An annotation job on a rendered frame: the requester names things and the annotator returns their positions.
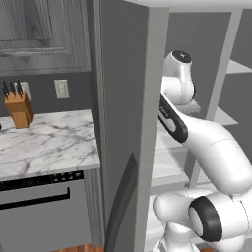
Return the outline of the grey dishwasher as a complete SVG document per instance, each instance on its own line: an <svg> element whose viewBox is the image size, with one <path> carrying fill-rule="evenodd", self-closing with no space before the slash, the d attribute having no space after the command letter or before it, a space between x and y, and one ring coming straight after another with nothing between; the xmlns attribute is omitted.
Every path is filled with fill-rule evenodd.
<svg viewBox="0 0 252 252"><path fill-rule="evenodd" d="M51 252L92 242L84 173L0 182L0 204L54 196L70 199L0 211L0 252Z"/></svg>

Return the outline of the grey fridge door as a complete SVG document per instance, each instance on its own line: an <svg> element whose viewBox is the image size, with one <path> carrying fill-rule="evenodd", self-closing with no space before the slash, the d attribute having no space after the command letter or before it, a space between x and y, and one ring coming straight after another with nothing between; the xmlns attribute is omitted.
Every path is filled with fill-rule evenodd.
<svg viewBox="0 0 252 252"><path fill-rule="evenodd" d="M144 252L168 10L101 0L100 24L109 213L131 154L138 164L114 252Z"/></svg>

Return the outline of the grey wall cupboard door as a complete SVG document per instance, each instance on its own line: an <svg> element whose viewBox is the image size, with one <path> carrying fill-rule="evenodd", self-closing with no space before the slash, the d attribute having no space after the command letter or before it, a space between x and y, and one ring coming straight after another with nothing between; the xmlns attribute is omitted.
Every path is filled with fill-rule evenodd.
<svg viewBox="0 0 252 252"><path fill-rule="evenodd" d="M87 0L0 0L0 76L91 69Z"/></svg>

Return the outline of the wooden knife block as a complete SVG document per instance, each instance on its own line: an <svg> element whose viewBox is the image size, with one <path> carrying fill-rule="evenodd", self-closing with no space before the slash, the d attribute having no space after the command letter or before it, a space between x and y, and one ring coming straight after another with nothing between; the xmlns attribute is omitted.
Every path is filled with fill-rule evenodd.
<svg viewBox="0 0 252 252"><path fill-rule="evenodd" d="M17 129L28 128L33 122L33 110L27 92L22 88L20 81L3 82L4 104L10 113Z"/></svg>

